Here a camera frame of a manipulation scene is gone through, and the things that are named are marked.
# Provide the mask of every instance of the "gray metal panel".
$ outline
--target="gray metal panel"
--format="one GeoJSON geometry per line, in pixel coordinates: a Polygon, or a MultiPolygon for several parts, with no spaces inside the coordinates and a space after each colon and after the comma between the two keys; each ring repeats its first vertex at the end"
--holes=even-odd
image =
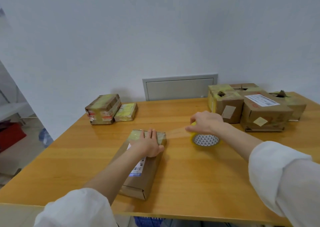
{"type": "Polygon", "coordinates": [[[142,79],[146,101],[207,97],[217,81],[218,74],[142,79]]]}

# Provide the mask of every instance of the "person's left hand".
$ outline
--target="person's left hand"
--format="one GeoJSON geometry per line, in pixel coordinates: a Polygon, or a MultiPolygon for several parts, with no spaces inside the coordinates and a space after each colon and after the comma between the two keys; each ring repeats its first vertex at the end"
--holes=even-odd
{"type": "Polygon", "coordinates": [[[139,147],[144,156],[147,157],[155,157],[165,149],[163,145],[158,145],[157,132],[151,128],[146,133],[146,138],[144,137],[144,131],[141,131],[139,140],[131,141],[130,144],[139,147]]]}

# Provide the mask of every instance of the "white shirt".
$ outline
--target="white shirt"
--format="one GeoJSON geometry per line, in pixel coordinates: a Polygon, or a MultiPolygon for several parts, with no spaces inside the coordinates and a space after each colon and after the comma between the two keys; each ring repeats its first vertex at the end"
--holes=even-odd
{"type": "MultiPolygon", "coordinates": [[[[320,165],[311,156],[272,141],[249,158],[250,182],[264,204],[294,227],[320,223],[320,165]]],[[[94,189],[69,192],[48,203],[34,226],[117,227],[108,199],[94,189]]]]}

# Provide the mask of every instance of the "forearm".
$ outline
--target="forearm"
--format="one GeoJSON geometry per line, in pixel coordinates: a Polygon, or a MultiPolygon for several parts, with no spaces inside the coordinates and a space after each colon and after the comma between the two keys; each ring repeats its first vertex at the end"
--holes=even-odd
{"type": "Polygon", "coordinates": [[[83,187],[97,190],[108,199],[111,205],[128,175],[143,157],[144,152],[139,145],[134,145],[83,187]]]}
{"type": "Polygon", "coordinates": [[[228,123],[223,123],[217,136],[230,145],[246,161],[249,161],[252,150],[263,142],[228,123]]]}

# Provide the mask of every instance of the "person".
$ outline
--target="person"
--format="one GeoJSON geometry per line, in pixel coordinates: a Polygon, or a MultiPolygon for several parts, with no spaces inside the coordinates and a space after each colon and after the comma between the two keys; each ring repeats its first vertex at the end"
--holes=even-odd
{"type": "MultiPolygon", "coordinates": [[[[289,219],[294,227],[320,223],[320,165],[311,156],[282,144],[263,142],[210,112],[191,116],[189,132],[212,134],[248,161],[249,178],[263,203],[289,219]]],[[[149,130],[117,160],[98,173],[83,188],[48,203],[34,226],[118,226],[111,210],[127,176],[142,157],[154,157],[164,147],[158,145],[156,131],[149,130]]]]}

